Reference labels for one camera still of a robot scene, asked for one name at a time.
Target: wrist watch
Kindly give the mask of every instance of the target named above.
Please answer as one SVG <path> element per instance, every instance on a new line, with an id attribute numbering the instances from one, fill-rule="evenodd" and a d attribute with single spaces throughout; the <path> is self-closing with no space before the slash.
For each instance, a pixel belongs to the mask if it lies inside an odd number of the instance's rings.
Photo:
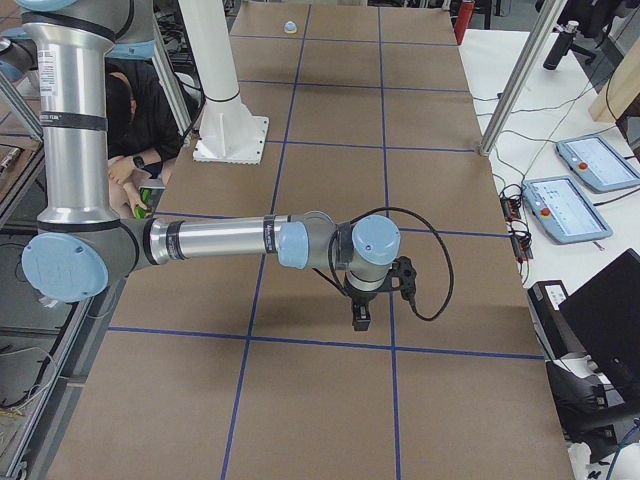
<path id="1" fill-rule="evenodd" d="M 142 157 L 140 155 L 134 155 L 133 156 L 133 164 L 135 165 L 136 168 L 144 168 L 145 167 L 144 160 L 142 159 Z"/>

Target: white pillar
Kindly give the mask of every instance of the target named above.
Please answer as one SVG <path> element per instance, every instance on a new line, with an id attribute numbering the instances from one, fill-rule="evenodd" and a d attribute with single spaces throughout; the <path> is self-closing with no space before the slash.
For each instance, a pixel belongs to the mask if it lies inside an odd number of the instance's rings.
<path id="1" fill-rule="evenodd" d="M 194 159 L 260 163 L 269 119 L 242 103 L 222 0 L 180 0 L 206 105 Z"/>

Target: red object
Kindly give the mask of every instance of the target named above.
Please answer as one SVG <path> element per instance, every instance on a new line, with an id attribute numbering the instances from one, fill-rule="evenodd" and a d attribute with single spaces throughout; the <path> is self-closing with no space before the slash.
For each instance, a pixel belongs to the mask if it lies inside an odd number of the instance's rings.
<path id="1" fill-rule="evenodd" d="M 458 10 L 458 18 L 453 27 L 453 33 L 456 35 L 456 42 L 458 42 L 458 45 L 462 43 L 462 39 L 467 31 L 467 27 L 469 26 L 469 20 L 471 20 L 471 15 L 473 15 L 473 8 L 475 6 L 476 2 L 473 0 L 462 0 L 462 4 Z"/>

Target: hand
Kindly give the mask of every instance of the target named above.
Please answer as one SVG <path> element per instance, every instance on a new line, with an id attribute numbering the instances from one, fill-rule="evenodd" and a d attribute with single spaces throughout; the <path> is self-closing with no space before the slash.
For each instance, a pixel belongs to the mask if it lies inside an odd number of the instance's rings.
<path id="1" fill-rule="evenodd" d="M 127 193 L 127 198 L 129 199 L 129 207 L 131 208 L 131 213 L 133 213 L 134 217 L 136 215 L 136 207 L 140 207 L 145 211 L 149 210 L 149 207 L 145 205 L 145 203 L 142 201 L 142 198 L 140 198 L 140 192 L 133 184 L 133 182 L 125 183 L 123 187 L 124 191 Z"/>
<path id="2" fill-rule="evenodd" d="M 123 185 L 135 169 L 133 157 L 120 157 L 109 167 L 109 178 L 119 185 Z"/>

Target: black hair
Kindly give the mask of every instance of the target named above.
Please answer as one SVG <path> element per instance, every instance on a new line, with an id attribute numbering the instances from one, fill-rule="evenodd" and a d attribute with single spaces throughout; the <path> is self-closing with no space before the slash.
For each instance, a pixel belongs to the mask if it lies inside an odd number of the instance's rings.
<path id="1" fill-rule="evenodd" d="M 107 94 L 107 142 L 118 143 L 129 131 L 131 125 L 131 92 L 126 83 L 107 74 L 105 77 Z"/>

